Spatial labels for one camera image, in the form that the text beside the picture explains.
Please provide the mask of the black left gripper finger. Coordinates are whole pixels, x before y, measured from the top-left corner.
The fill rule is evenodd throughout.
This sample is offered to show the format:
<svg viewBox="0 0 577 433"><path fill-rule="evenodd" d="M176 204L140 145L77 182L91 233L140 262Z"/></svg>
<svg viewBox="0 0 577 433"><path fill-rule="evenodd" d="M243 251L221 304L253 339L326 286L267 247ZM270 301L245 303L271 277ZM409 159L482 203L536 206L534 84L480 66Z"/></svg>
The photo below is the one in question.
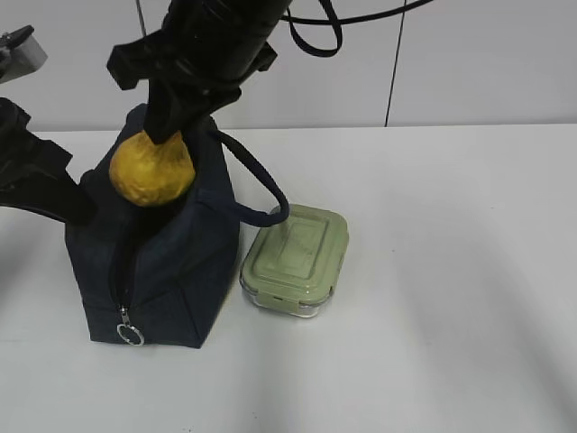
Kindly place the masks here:
<svg viewBox="0 0 577 433"><path fill-rule="evenodd" d="M93 199L68 175L54 179L33 173L1 187L1 206L18 208L73 226L97 213Z"/></svg>

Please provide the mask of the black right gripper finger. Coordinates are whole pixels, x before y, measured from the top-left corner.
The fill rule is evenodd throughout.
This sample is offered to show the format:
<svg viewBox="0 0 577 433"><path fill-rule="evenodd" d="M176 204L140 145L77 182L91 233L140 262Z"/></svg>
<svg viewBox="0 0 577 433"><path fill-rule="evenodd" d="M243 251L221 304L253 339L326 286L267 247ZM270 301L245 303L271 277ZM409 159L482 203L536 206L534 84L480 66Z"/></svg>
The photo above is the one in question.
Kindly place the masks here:
<svg viewBox="0 0 577 433"><path fill-rule="evenodd" d="M154 144L165 143L189 122L188 87L160 78L149 80L143 130Z"/></svg>
<svg viewBox="0 0 577 433"><path fill-rule="evenodd" d="M195 103L188 106L182 116L179 130L191 156L213 156L216 142L213 132L215 121L210 113L210 105Z"/></svg>

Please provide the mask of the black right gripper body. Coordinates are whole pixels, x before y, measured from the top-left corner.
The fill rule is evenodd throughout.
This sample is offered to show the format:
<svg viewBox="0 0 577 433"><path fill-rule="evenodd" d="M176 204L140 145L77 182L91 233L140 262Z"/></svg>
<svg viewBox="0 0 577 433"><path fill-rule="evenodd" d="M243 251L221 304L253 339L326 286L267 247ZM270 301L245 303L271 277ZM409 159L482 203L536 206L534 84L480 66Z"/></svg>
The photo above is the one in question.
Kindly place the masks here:
<svg viewBox="0 0 577 433"><path fill-rule="evenodd" d="M161 29L113 47L106 67L122 90L160 78L188 87L188 103L211 105L219 94L240 96L253 73L270 68L277 53L261 36L241 32L170 32Z"/></svg>

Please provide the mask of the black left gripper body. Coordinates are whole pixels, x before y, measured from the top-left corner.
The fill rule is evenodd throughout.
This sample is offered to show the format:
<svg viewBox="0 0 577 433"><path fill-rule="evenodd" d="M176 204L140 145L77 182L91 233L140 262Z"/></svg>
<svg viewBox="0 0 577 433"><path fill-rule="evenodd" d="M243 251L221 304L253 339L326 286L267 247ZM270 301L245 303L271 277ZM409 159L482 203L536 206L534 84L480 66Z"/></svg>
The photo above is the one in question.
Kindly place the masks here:
<svg viewBox="0 0 577 433"><path fill-rule="evenodd" d="M9 198L71 198L72 159L55 142L27 129L31 117L13 101L1 99L1 195Z"/></svg>

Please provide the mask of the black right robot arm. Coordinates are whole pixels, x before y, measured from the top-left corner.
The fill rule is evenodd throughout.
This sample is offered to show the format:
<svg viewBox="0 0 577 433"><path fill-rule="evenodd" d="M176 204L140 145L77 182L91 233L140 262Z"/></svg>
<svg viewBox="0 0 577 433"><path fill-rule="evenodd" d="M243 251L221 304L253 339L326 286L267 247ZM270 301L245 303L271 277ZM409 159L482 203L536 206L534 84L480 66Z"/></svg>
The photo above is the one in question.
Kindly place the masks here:
<svg viewBox="0 0 577 433"><path fill-rule="evenodd" d="M231 105L267 70L268 44L288 1L173 1L159 30L113 47L106 67L122 90L149 84L143 130L166 142Z"/></svg>

